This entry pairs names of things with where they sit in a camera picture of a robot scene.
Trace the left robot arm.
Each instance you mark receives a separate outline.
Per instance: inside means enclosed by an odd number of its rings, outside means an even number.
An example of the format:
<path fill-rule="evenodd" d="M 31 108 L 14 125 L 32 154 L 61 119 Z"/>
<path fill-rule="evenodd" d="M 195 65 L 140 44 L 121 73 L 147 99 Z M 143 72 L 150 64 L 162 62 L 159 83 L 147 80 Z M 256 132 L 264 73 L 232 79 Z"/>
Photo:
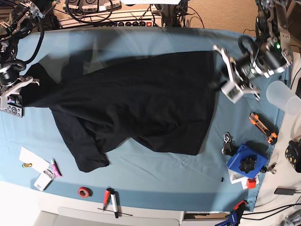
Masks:
<path fill-rule="evenodd" d="M 213 45 L 226 66 L 228 81 L 221 87 L 222 93 L 236 103 L 246 94 L 260 99 L 260 90 L 251 81 L 258 76 L 269 78 L 284 72 L 293 63 L 290 54 L 291 35 L 286 14 L 286 0 L 257 0 L 258 13 L 255 22 L 256 39 L 241 35 L 238 46 L 243 56 L 234 59 L 225 48 Z"/>

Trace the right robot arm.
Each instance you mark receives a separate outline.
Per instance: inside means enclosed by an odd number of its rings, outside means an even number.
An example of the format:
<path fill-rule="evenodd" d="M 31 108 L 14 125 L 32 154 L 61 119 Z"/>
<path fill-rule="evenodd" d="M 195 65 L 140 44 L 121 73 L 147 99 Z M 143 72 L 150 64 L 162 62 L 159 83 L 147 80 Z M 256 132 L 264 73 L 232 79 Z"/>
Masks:
<path fill-rule="evenodd" d="M 20 91 L 39 80 L 31 76 L 21 76 L 41 47 L 44 38 L 43 20 L 45 10 L 52 2 L 48 0 L 22 0 L 0 23 L 0 109 L 9 108 L 12 100 L 21 106 Z M 18 42 L 29 35 L 35 27 L 40 28 L 40 38 L 33 55 L 26 61 L 16 58 Z"/>

